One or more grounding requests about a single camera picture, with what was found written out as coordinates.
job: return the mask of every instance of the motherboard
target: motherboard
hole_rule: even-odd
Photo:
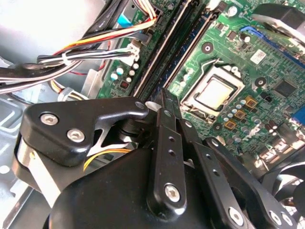
[[[301,0],[151,2],[158,21],[146,40],[119,44],[139,56],[109,63],[98,98],[153,101],[167,88],[200,137],[216,137],[257,173],[305,145]],[[137,10],[128,23],[145,18]]]

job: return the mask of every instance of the silver screw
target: silver screw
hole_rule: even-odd
[[[212,143],[213,143],[213,145],[216,146],[216,147],[219,146],[219,145],[218,145],[218,142],[216,142],[214,139],[212,139]]]
[[[288,223],[289,226],[293,225],[293,222],[291,221],[291,219],[283,212],[282,212],[282,217],[286,221],[286,223]]]
[[[235,208],[229,207],[229,215],[234,223],[236,223],[238,226],[242,226],[244,224],[242,215]]]
[[[58,123],[58,118],[53,114],[43,114],[40,120],[45,125],[56,125]]]
[[[192,127],[192,124],[189,121],[185,121],[186,126],[188,126],[189,128]]]
[[[271,218],[273,219],[273,221],[277,223],[277,225],[279,225],[279,226],[282,225],[282,222],[281,222],[280,218],[277,216],[277,214],[275,214],[273,211],[269,211],[269,214],[270,214]]]
[[[164,113],[165,113],[167,116],[169,116],[169,117],[172,116],[172,114],[171,114],[169,111],[167,111],[167,110],[165,110]]]
[[[173,185],[165,186],[165,194],[172,202],[178,202],[180,200],[180,193]]]
[[[67,132],[67,137],[73,142],[82,142],[85,140],[84,133],[79,129],[72,129]]]

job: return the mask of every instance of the hole in bracket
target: hole in bracket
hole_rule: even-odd
[[[140,103],[140,102],[135,102],[135,105],[136,105],[137,107],[139,107],[140,109],[144,109],[144,108],[145,108],[144,104],[142,104],[142,103]]]
[[[217,172],[216,169],[213,169],[213,173],[214,173],[216,176],[220,177],[220,175],[219,175],[219,173]]]
[[[168,151],[168,153],[169,153],[171,156],[176,156],[176,153],[175,153],[173,150],[171,150],[171,149]]]
[[[211,155],[209,155],[209,154],[206,154],[205,156],[206,156],[208,159],[210,159],[210,160],[212,159],[212,158],[211,158]]]
[[[173,137],[168,138],[171,142],[175,142],[175,139]]]

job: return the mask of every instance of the black plastic bracket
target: black plastic bracket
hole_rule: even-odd
[[[182,140],[176,132],[176,118],[158,110],[147,204],[162,220],[178,218],[186,210]]]
[[[43,114],[58,118],[55,125],[41,121]],[[133,97],[36,104],[25,110],[20,127],[27,144],[64,166],[82,163],[93,144],[94,131],[106,136],[113,124],[124,119],[143,119],[148,108]],[[80,130],[82,142],[71,141],[67,132]]]
[[[297,227],[286,209],[217,139],[208,137],[203,144],[214,151],[230,186],[244,195],[247,213],[257,228],[295,229]]]
[[[183,135],[184,159],[193,161],[214,227],[254,228],[240,209],[214,152],[202,145],[195,127],[190,122],[179,120],[179,129]]]

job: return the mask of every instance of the ram slot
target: ram slot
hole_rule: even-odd
[[[182,5],[180,6],[177,16],[173,20],[172,27],[164,35],[165,38],[162,42],[162,45],[157,50],[156,55],[147,64],[147,68],[144,68],[144,69],[146,69],[146,71],[143,73],[143,75],[139,79],[138,84],[132,90],[132,92],[131,92],[132,96],[140,97],[140,95],[143,92],[143,90],[145,89],[146,85],[149,83],[154,71],[156,71],[156,69],[158,68],[160,63],[163,61],[164,57],[166,57],[167,52],[172,47],[172,42],[174,41],[176,35],[180,32],[179,31],[180,26],[187,19],[186,17],[184,17],[184,15],[186,12],[189,12],[188,8],[192,6],[191,5],[192,1],[193,0],[185,0],[182,3]]]

